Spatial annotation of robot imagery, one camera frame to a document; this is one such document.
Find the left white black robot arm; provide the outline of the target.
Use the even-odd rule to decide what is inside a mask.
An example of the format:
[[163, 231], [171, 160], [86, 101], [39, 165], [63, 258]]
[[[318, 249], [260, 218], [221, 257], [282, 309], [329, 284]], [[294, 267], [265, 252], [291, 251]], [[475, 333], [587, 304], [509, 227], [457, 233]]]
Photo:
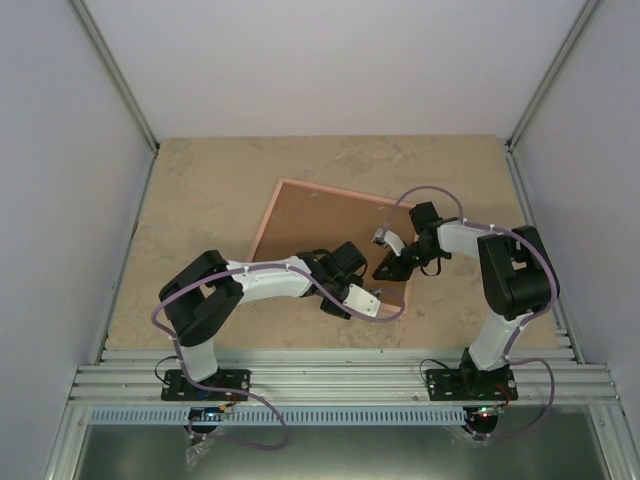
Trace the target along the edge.
[[351, 242], [334, 251], [299, 252], [279, 261], [231, 261], [217, 250], [201, 254], [159, 293], [186, 367], [185, 388], [197, 399], [216, 393], [220, 368], [213, 337], [245, 303], [318, 296], [327, 314], [346, 319], [376, 316], [380, 301], [357, 274], [366, 267], [367, 260]]

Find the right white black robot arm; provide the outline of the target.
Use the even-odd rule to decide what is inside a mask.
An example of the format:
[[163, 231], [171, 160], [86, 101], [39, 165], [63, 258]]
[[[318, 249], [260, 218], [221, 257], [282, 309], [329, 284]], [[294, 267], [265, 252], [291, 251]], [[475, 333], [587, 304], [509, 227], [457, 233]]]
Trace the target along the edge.
[[507, 403], [518, 397], [508, 357], [532, 318], [552, 306], [559, 286], [538, 231], [529, 225], [503, 230], [466, 219], [441, 217], [421, 203], [409, 212], [417, 235], [407, 244], [384, 225], [375, 244], [388, 254], [373, 273], [376, 280], [404, 282], [453, 255], [475, 259], [489, 314], [457, 368], [439, 365], [421, 372], [430, 400]]

